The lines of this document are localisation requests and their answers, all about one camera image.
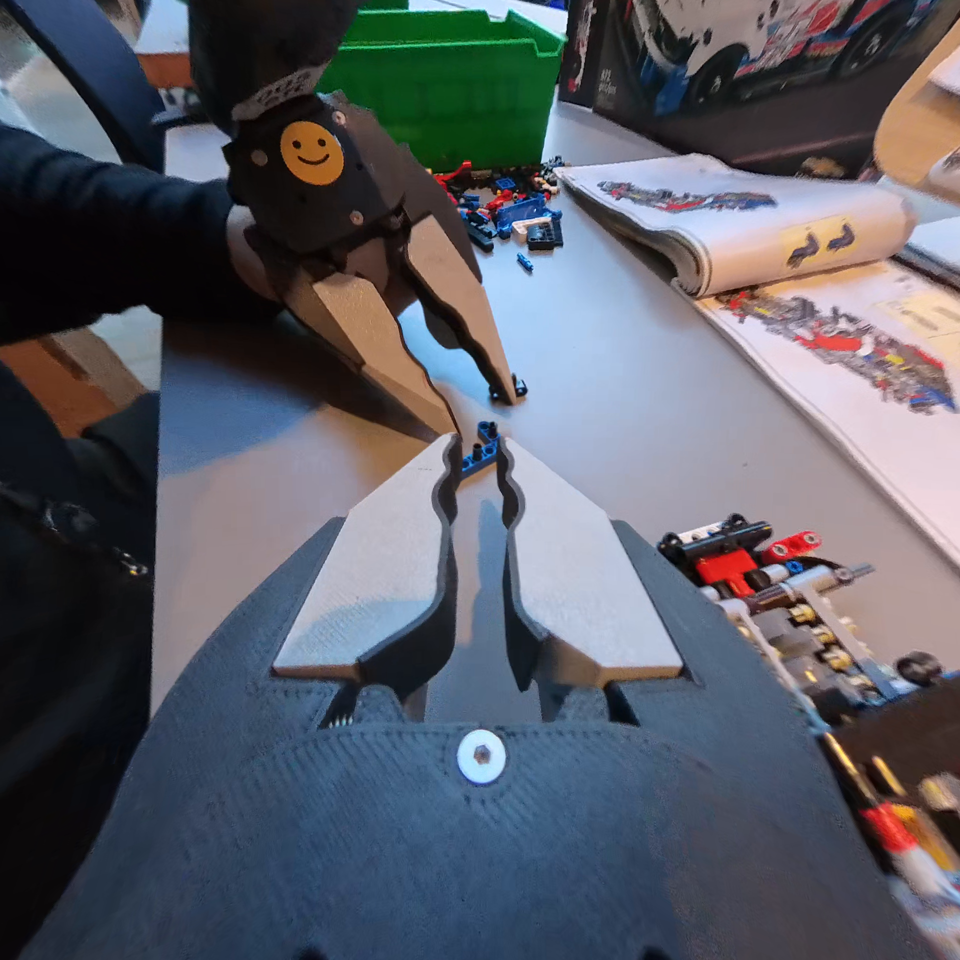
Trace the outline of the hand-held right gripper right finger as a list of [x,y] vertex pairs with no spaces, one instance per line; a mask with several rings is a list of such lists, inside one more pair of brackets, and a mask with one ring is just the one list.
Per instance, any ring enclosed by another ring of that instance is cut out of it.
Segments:
[[497,482],[518,689],[678,678],[681,655],[606,511],[513,438],[500,440]]

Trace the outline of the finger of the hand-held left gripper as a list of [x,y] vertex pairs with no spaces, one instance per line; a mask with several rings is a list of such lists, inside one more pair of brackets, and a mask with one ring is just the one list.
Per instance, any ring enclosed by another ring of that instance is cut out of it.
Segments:
[[407,347],[399,322],[372,282],[333,273],[312,290],[356,355],[362,377],[435,433],[459,431],[449,402]]
[[434,215],[411,225],[405,270],[421,302],[473,360],[490,395],[499,403],[515,405],[518,390],[482,281]]

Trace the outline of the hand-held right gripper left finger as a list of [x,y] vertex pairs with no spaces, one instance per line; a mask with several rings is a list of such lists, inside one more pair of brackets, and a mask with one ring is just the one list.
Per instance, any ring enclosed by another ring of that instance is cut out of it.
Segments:
[[273,661],[279,677],[423,688],[454,647],[462,438],[440,436],[343,519]]

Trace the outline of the blue angled beam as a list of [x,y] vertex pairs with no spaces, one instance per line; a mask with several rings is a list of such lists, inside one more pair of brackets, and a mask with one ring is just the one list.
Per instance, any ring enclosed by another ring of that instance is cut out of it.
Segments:
[[498,459],[499,445],[498,423],[492,420],[479,421],[476,428],[476,440],[470,450],[463,450],[461,477],[467,478],[495,465]]

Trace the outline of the brick car chassis model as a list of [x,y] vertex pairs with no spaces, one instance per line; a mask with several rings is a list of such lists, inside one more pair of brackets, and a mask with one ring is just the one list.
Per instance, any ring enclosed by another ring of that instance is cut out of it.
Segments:
[[793,696],[894,897],[958,957],[958,672],[924,651],[875,657],[833,604],[873,568],[821,546],[814,531],[775,539],[734,512],[656,549]]

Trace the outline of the person's left forearm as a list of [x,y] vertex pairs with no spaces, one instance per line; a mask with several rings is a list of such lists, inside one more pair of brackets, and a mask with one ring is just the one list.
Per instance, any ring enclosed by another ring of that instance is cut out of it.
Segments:
[[1,344],[144,306],[184,321],[269,322],[234,271],[226,182],[96,161],[1,126]]

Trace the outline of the person's left hand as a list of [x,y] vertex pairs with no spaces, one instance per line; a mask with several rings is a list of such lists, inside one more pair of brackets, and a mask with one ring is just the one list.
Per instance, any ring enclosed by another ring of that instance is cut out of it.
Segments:
[[267,270],[258,253],[249,242],[248,233],[256,226],[252,212],[246,206],[231,206],[225,220],[224,235],[231,266],[247,289],[258,297],[280,304]]

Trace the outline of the pile of loose bricks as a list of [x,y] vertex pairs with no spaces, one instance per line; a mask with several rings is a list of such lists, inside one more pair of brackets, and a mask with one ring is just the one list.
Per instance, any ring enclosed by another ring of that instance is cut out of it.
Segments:
[[563,211],[556,198],[559,171],[566,167],[559,155],[539,164],[489,170],[467,160],[453,171],[433,173],[433,178],[481,251],[491,253],[498,242],[512,242],[546,253],[565,244]]

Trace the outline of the green storage bin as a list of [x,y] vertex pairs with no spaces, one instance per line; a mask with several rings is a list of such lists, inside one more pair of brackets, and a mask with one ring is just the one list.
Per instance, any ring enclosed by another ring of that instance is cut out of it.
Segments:
[[448,173],[538,163],[567,45],[516,10],[363,8],[317,83]]

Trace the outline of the dark curved chair back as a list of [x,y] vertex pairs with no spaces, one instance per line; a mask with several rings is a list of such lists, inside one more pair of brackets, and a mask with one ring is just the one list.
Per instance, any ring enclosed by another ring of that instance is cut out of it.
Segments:
[[119,159],[162,174],[164,109],[137,55],[93,1],[3,1],[2,9],[66,78]]

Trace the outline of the building instruction booklet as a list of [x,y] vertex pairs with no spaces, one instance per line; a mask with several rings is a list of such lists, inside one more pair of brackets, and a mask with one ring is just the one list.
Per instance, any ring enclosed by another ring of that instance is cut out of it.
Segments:
[[958,260],[911,245],[957,218],[917,226],[882,186],[701,154],[558,178],[668,258],[678,293],[958,566]]

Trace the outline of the toy car set box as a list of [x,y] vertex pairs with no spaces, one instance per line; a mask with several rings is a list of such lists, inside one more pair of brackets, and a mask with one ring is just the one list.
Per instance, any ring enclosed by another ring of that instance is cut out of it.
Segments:
[[558,100],[677,154],[857,179],[957,1],[564,2]]

